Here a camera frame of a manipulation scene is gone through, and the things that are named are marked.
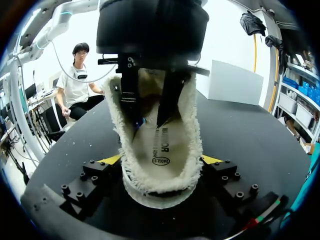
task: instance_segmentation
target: shelf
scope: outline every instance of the shelf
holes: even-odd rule
[[[309,102],[315,109],[317,109],[320,112],[320,106],[318,106],[318,104],[315,103],[315,101],[313,101],[310,97],[308,97],[307,95],[304,95],[302,92],[300,92],[298,89],[295,89],[294,87],[285,84],[284,82],[281,82],[281,85],[286,87],[287,89],[290,89],[291,91],[295,92],[296,94],[298,94],[300,97],[302,97],[303,99],[305,99],[307,102]]]
[[[293,113],[289,112],[287,109],[285,109],[284,107],[282,107],[279,103],[277,104],[279,108],[281,108],[283,111],[285,111],[290,117],[292,117],[293,120],[295,120],[305,131],[306,133],[311,137],[311,139],[314,139],[314,135],[312,134],[312,132],[306,127],[304,126],[297,118],[296,115],[294,115]]]
[[[289,62],[287,65],[291,71],[299,74],[300,76],[304,77],[305,79],[312,81],[313,83],[316,83],[317,80],[318,81],[320,80],[319,77],[317,75],[315,75],[313,72],[306,70],[301,66],[298,66],[298,65],[295,65],[295,64],[292,64]]]

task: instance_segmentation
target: fuzzy white lining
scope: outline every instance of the fuzzy white lining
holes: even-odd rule
[[[188,158],[185,166],[178,177],[173,179],[152,179],[138,164],[135,152],[132,148],[132,132],[125,123],[125,117],[114,102],[114,87],[110,86],[111,81],[120,83],[118,76],[110,77],[103,85],[105,97],[108,102],[112,122],[115,131],[120,136],[122,171],[126,172],[131,179],[132,187],[143,193],[165,193],[176,190],[193,189],[200,177],[200,170],[203,163],[200,161],[202,155],[202,141],[200,139],[200,127],[196,118],[196,78],[195,74],[184,84],[178,101],[179,112],[185,126],[185,132],[190,139]]]

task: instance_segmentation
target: black bag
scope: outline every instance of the black bag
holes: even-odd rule
[[[266,36],[265,30],[266,27],[257,16],[253,15],[250,11],[247,13],[243,13],[240,18],[240,24],[245,30],[246,34],[262,34],[262,36]]]

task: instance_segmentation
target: blue container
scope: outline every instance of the blue container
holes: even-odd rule
[[[306,89],[308,89],[309,88],[309,83],[307,83],[307,82],[303,82],[302,83],[302,86],[304,87],[304,88],[306,88]]]
[[[299,85],[298,83],[296,83],[294,80],[288,78],[288,77],[283,77],[283,80],[282,80],[285,84],[288,84],[289,86],[295,88],[295,89],[298,89]]]
[[[314,88],[309,87],[307,96],[311,98],[313,101],[316,101],[316,90]]]
[[[304,95],[307,95],[308,96],[308,88],[305,88],[305,87],[303,87],[303,86],[299,86],[299,91],[301,92],[301,93],[303,93]]]

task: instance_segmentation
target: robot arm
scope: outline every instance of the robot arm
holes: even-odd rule
[[[109,0],[70,1],[59,5],[52,15],[52,26],[36,42],[32,43],[28,52],[20,55],[22,64],[37,60],[53,39],[65,33],[69,29],[72,15],[94,11],[98,4],[106,1]]]

